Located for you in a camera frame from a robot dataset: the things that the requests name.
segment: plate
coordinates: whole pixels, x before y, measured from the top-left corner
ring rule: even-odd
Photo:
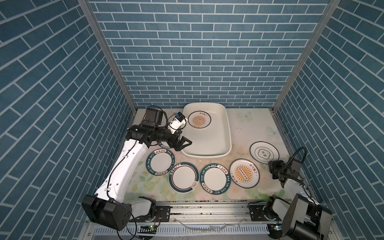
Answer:
[[[188,122],[194,128],[205,128],[211,123],[211,116],[203,111],[195,111],[189,115]]]
[[[273,160],[279,160],[277,149],[267,142],[255,142],[251,145],[250,152],[252,157],[263,164]]]
[[[230,167],[232,181],[243,188],[253,188],[259,183],[260,173],[256,165],[246,159],[235,160]]]
[[[162,147],[162,148],[165,148],[165,149],[171,149],[171,147],[168,145],[167,142],[160,142],[158,141],[157,144]]]
[[[153,151],[146,160],[148,172],[155,176],[164,175],[175,165],[175,155],[168,149]]]
[[[220,195],[226,192],[231,185],[231,176],[223,165],[211,163],[201,171],[200,183],[205,191]]]
[[[192,163],[181,162],[172,168],[168,179],[173,190],[187,193],[199,184],[199,171]]]

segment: side wall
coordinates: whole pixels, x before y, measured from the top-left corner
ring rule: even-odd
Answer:
[[[76,0],[0,2],[0,239],[76,239],[131,114]]]
[[[384,1],[342,0],[278,116],[343,237],[383,239]]]
[[[139,108],[270,108],[329,0],[91,0]]]

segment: green-rimmed plate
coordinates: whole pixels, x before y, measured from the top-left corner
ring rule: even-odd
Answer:
[[[146,168],[152,175],[164,175],[175,165],[175,156],[168,149],[153,151],[146,161]]]
[[[176,164],[169,172],[169,185],[176,192],[187,193],[199,184],[199,171],[189,162]]]
[[[220,195],[229,189],[231,176],[223,165],[211,163],[201,171],[200,183],[205,191],[210,194]]]

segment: table surface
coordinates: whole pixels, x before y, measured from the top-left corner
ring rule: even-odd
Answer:
[[[164,111],[168,116],[171,116],[175,112],[182,112],[182,109],[164,109]],[[252,116],[252,119],[244,119],[240,115],[240,113],[247,114],[248,112]],[[144,113],[145,109],[139,109],[137,111],[134,124],[140,123]],[[273,194],[284,199],[289,199],[289,196],[281,187],[280,182],[277,179],[272,179],[272,175],[268,170],[268,165],[261,164],[253,159],[249,150],[254,142],[263,141],[272,144],[278,150],[280,160],[287,162],[289,158],[288,151],[277,131],[277,127],[272,119],[269,109],[227,109],[227,114],[232,138],[232,150],[228,155],[219,159],[199,160],[189,158],[181,151],[176,152],[174,149],[170,149],[175,155],[175,164],[180,162],[190,162],[194,164],[200,172],[206,165],[210,163],[218,163],[229,170],[230,165],[234,160],[240,158],[247,159],[253,162],[260,172],[260,181],[255,187],[244,189],[232,181],[229,189],[220,195],[213,195],[206,192],[201,184],[189,193],[178,193],[169,185],[169,173],[161,176],[154,176],[147,171],[144,163],[148,155],[154,150],[161,148],[159,146],[151,146],[139,161],[128,184],[124,200],[128,201],[136,199],[139,196],[150,197],[156,201],[246,200],[267,199],[268,196]]]

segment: plate with orange sunburst design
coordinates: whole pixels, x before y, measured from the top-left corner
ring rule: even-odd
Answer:
[[[230,174],[233,182],[243,188],[253,188],[260,180],[256,165],[246,159],[235,160],[231,164]]]
[[[204,111],[195,111],[189,115],[188,122],[194,128],[205,128],[211,123],[211,116]]]

